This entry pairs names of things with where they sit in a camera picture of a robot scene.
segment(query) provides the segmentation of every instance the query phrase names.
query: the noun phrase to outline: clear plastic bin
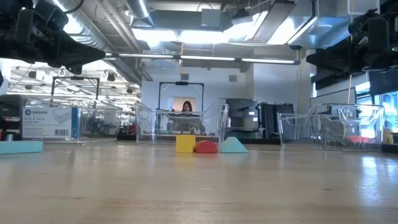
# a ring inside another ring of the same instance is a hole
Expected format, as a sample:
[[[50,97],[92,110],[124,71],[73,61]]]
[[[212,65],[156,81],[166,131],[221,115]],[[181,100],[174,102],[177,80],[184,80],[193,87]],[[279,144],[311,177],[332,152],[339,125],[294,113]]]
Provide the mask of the clear plastic bin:
[[[137,143],[174,144],[179,134],[194,134],[197,141],[224,141],[227,104],[214,104],[203,112],[152,110],[142,103],[136,103],[135,109]]]
[[[384,107],[315,105],[309,114],[278,114],[281,144],[338,151],[380,151]]]
[[[80,97],[26,96],[25,99],[24,106],[26,108],[57,108],[52,110],[48,116],[53,116],[59,123],[71,119],[71,115],[64,112],[65,110],[63,111],[62,108],[66,108],[66,111],[69,108],[73,108],[77,111],[77,116],[76,118],[72,118],[71,122],[75,122],[77,127],[71,128],[68,131],[66,131],[67,129],[63,129],[61,132],[58,132],[59,136],[53,136],[52,138],[24,138],[24,140],[39,139],[53,143],[85,143],[116,140],[122,113],[121,108],[105,101]]]

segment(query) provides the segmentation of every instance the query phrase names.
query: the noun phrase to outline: ceiling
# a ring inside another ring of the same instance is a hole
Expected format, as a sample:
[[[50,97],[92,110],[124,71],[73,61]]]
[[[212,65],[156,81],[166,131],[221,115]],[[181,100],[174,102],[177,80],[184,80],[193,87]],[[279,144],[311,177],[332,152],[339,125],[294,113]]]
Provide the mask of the ceiling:
[[[52,1],[62,10],[69,10],[80,2],[80,0]],[[288,44],[301,45],[304,48],[328,47],[345,38],[349,24],[347,8],[342,6],[346,6],[350,0],[208,0],[207,2],[140,0],[139,2],[147,4],[149,12],[143,19],[137,18],[139,15],[137,10],[141,8],[141,4],[131,7],[131,4],[136,4],[137,1],[86,0],[79,11],[68,15],[70,20],[64,30],[76,41],[105,52],[183,53],[292,60],[297,59],[297,51],[292,50]],[[378,0],[357,2],[354,5],[355,16],[369,7],[377,6],[375,2]],[[157,27],[156,23],[154,27],[143,27],[148,17],[163,27]],[[198,30],[192,32],[190,29],[182,28],[190,26]],[[100,78],[102,87],[99,94],[102,97],[128,97],[128,100],[132,101],[139,100],[141,93],[134,89],[133,94],[127,94],[127,87],[134,86],[133,84],[141,85],[143,80],[152,81],[147,71],[154,69],[166,70],[183,66],[240,68],[241,72],[245,72],[248,68],[247,63],[212,60],[114,58],[99,63],[100,66],[88,65],[87,71],[83,68],[83,76]],[[35,65],[30,69],[37,71],[38,74],[44,74],[46,78],[33,80],[27,77],[26,71],[23,70],[28,69],[30,65],[18,66],[19,69],[14,67],[11,77],[11,83],[18,85],[13,85],[11,91],[49,93],[51,77],[60,72],[60,69]],[[106,79],[109,71],[115,73],[114,82]],[[88,80],[65,80],[64,83],[78,85],[80,91],[71,91],[61,83],[56,88],[56,93],[75,95],[95,93],[95,88],[90,87],[93,84]],[[25,88],[26,85],[32,84],[34,86],[31,90]]]

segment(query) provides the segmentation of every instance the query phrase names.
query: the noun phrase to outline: yellow cube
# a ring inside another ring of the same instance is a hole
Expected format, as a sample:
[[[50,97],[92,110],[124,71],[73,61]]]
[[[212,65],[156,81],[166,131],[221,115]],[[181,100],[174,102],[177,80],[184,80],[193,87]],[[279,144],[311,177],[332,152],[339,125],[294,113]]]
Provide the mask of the yellow cube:
[[[193,153],[195,148],[195,135],[177,135],[175,138],[175,152]]]

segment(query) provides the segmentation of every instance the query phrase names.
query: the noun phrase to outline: red object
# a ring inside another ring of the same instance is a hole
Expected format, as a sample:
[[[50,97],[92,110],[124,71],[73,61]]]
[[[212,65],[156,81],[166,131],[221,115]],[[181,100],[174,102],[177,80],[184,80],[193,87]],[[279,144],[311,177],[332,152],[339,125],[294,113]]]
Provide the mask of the red object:
[[[135,124],[129,125],[129,134],[130,135],[136,134],[136,125]]]
[[[348,136],[348,139],[351,142],[363,142],[363,143],[370,143],[371,142],[371,140],[369,138],[362,137],[362,136]]]
[[[216,144],[212,141],[203,140],[195,146],[196,153],[217,153],[218,149]]]

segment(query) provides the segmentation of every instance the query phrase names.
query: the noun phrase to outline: product box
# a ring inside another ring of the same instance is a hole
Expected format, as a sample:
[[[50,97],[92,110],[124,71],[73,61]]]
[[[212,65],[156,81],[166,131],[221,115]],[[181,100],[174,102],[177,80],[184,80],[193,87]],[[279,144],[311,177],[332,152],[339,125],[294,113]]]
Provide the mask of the product box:
[[[79,117],[80,109],[74,107],[23,107],[22,138],[78,138]]]

